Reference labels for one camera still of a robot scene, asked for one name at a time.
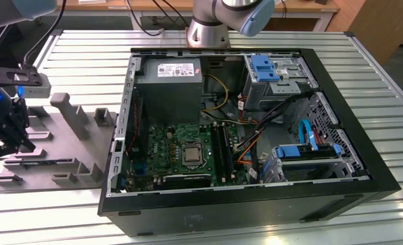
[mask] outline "wooden desk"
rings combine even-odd
[[[157,3],[167,11],[169,16],[177,16],[168,5],[160,0]],[[192,0],[168,0],[168,3],[179,10],[183,16],[192,16]],[[164,16],[151,0],[131,0],[132,8],[137,20],[141,16]],[[287,0],[287,18],[309,18],[317,19],[313,31],[325,31],[333,13],[339,11],[339,7],[333,0],[325,5],[316,4],[313,0]],[[104,4],[80,5],[77,0],[68,0],[65,15],[67,16],[129,16],[127,12],[125,1],[107,0]],[[273,9],[272,18],[281,18],[283,4],[277,4]],[[140,30],[133,23],[133,30]]]

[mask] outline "motherboard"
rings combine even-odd
[[[127,169],[127,189],[200,188],[245,184],[244,168],[235,167],[236,126],[152,126],[147,157],[133,159]]]

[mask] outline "floor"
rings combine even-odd
[[[35,44],[36,40],[47,32],[55,17],[43,17],[43,24],[36,26],[33,22],[25,21],[19,23],[19,28],[23,32],[24,38],[20,42],[12,44],[12,51],[15,56],[21,60],[23,55],[25,54],[29,47]],[[141,24],[147,30],[157,30],[160,26],[171,26],[169,30],[181,30],[184,23],[179,19],[176,24],[172,25],[172,22],[168,19],[157,19],[159,24],[153,24],[148,17],[141,18]],[[61,19],[57,29],[71,29],[71,30],[129,30],[131,29],[131,19],[124,16],[113,17],[73,17],[67,16]],[[389,61],[383,66],[395,82],[403,89],[403,48],[400,47],[393,53]]]

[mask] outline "yellow wire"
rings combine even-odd
[[[212,76],[211,74],[204,74],[204,76],[208,76],[208,77],[213,78],[220,83],[220,85],[223,86],[223,88],[225,90],[225,98],[224,98],[223,103],[219,106],[213,107],[213,108],[205,108],[205,109],[201,110],[201,111],[213,111],[213,110],[219,109],[220,107],[223,107],[223,105],[227,103],[227,100],[228,100],[228,88],[227,88],[225,84],[215,76]]]

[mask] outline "power supply label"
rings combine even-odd
[[[193,64],[160,64],[157,77],[193,77]]]

